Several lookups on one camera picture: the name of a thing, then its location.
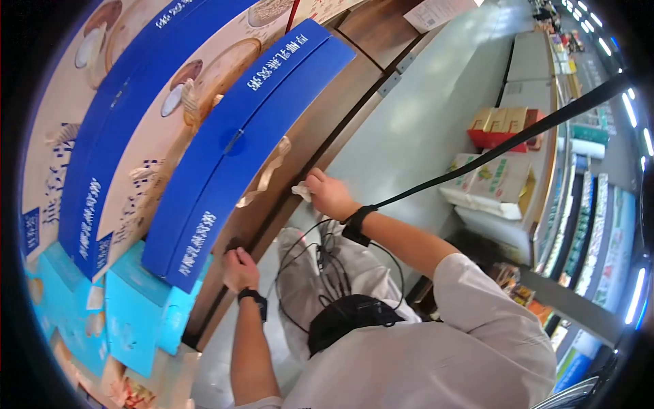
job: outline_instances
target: yellow box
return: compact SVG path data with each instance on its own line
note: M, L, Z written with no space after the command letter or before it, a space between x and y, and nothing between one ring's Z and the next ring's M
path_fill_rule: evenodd
M508 125L509 133L518 133L525 128L525 118L527 116L527 107L509 108L506 114L505 123Z
M490 116L490 132L506 133L509 131L509 126L506 124L506 115L508 108L499 108Z
M495 112L495 108L482 108L477 112L475 117L468 128L471 131L488 132L491 130L491 116Z

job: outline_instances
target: man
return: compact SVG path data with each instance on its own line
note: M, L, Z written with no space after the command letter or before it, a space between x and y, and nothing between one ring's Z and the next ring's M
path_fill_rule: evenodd
M319 169L309 172L305 184L316 209L337 221L361 207L342 182ZM351 276L352 293L367 291L381 299L383 308L378 310L391 310L399 322L353 329L330 340L322 351L312 351L294 388L282 399L254 293L258 270L244 250L230 251L225 257L225 283L240 299L231 368L237 407L526 409L550 394L557 362L534 314L438 237L378 212L365 216L362 233L433 279L443 322L419 322L404 301L398 306L401 295L388 269L365 247L333 233L339 240L335 253ZM296 348L291 340L301 339L298 332L309 331L304 339L315 345L311 332L316 322L339 302L325 308L318 301L329 292L328 285L316 279L311 256L302 252L306 244L292 247L299 234L285 229L279 239L282 257L291 249L281 263L292 265L280 273L279 284L286 320L298 325L296 333L284 325L292 350ZM347 312L345 316L347 327L352 316Z

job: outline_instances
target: floor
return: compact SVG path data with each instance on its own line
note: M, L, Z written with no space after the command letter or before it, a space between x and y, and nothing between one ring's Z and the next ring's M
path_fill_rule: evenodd
M362 203L376 203L446 172L454 155L472 145L465 129L481 107L494 106L500 91L511 41L533 27L526 0L486 0L479 9L448 24L402 75L402 80L338 154L327 173L345 181ZM361 162L362 152L366 161ZM458 227L452 206L436 188L384 207L383 213L441 236ZM289 226L307 230L315 214L301 205ZM380 257L397 269L390 259ZM273 243L259 262L261 288L267 291L279 258ZM405 293L418 275L403 266ZM233 404L229 370L237 306L223 318L204 351L192 391L198 408ZM301 366L288 351L277 315L277 299L269 299L264 326L275 374L283 393L299 376Z

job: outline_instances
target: white t-shirt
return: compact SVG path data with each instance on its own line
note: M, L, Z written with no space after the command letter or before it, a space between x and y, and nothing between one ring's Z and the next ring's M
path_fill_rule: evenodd
M285 399L240 408L520 408L547 398L557 361L536 316L468 257L434 272L442 323L366 327L306 364Z

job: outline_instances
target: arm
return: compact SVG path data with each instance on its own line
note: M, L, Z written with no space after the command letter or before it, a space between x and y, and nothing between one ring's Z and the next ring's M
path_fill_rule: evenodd
M316 209L333 219L343 221L361 207L350 197L341 181L325 175L318 168L309 172L305 183L312 192L311 199ZM445 257L459 252L433 234L378 212L372 212L364 219L362 233L429 279L433 278L436 266Z
M258 290L259 271L245 250L228 251L224 263L225 285L230 290ZM259 307L252 297L245 297L239 305L230 378L236 406L280 396Z

